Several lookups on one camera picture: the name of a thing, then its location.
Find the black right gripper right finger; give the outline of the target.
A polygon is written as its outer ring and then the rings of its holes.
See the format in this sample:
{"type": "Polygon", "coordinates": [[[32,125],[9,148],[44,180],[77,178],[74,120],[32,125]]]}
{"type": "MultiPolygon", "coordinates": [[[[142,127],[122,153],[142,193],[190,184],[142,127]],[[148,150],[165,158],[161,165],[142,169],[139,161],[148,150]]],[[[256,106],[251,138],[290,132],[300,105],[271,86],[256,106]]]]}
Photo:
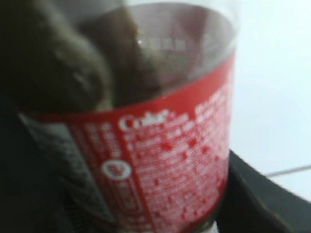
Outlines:
{"type": "Polygon", "coordinates": [[[225,198],[216,221],[221,233],[309,233],[311,204],[231,151],[225,198]]]}

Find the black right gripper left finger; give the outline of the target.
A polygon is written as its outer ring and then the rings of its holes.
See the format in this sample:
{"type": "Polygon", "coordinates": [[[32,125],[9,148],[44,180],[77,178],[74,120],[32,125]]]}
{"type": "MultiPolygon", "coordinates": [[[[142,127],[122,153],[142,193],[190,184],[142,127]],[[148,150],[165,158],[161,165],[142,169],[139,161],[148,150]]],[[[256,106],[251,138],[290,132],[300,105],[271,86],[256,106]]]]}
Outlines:
{"type": "Polygon", "coordinates": [[[112,215],[68,127],[43,126],[0,99],[0,230],[113,233],[112,215]]]}

